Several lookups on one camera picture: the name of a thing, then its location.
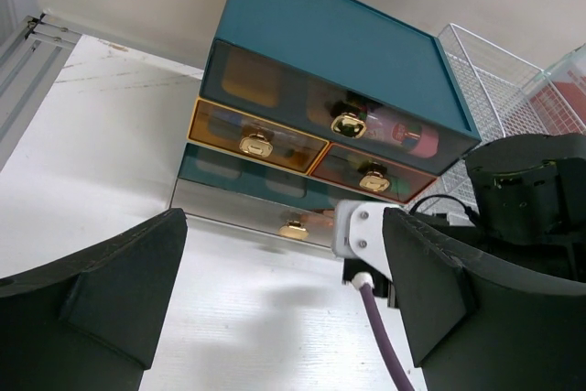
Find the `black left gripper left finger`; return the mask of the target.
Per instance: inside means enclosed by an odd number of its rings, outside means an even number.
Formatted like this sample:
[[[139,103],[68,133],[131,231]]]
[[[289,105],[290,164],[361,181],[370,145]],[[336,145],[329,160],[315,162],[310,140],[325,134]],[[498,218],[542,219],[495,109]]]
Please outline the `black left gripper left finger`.
[[[155,358],[187,238],[169,209],[1,280],[4,390],[137,390]]]

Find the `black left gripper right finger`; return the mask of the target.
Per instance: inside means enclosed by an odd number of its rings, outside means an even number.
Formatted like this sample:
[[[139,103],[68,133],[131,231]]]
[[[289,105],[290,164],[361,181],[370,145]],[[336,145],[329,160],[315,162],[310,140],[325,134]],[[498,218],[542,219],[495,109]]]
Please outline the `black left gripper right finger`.
[[[582,390],[585,286],[487,254],[400,209],[385,251],[429,390]]]

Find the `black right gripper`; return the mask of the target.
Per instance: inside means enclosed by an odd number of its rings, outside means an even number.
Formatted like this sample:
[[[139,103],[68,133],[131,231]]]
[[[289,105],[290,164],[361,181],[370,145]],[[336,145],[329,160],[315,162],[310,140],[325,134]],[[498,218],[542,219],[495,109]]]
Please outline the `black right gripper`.
[[[362,260],[350,258],[343,260],[342,283],[352,285],[356,290],[362,286],[368,286],[376,298],[386,300],[388,308],[399,308],[393,281]]]

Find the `pink lid marker tube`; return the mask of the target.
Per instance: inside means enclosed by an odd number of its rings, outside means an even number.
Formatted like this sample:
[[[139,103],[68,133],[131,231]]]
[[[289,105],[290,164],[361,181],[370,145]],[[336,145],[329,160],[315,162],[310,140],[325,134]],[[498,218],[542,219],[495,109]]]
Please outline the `pink lid marker tube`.
[[[369,107],[363,137],[398,147],[415,157],[434,157],[439,149],[438,130],[389,107]]]

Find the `clear top drawer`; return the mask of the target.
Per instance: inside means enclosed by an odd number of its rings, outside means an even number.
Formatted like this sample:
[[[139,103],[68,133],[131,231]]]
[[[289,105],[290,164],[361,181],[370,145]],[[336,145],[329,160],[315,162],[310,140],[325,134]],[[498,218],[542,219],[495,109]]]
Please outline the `clear top drawer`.
[[[201,97],[436,176],[479,143],[475,137],[219,39],[212,43]],[[439,132],[437,154],[415,157],[398,147],[364,138],[369,107],[389,107],[434,126]]]

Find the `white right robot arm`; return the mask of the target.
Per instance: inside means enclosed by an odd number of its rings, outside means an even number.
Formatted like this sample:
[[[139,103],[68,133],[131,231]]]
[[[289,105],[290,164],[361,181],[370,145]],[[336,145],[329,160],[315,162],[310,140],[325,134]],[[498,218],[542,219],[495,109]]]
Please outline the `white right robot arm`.
[[[468,224],[382,202],[338,205],[342,281],[406,314],[453,319],[481,306],[585,311],[585,138],[518,135],[465,161],[476,204]]]

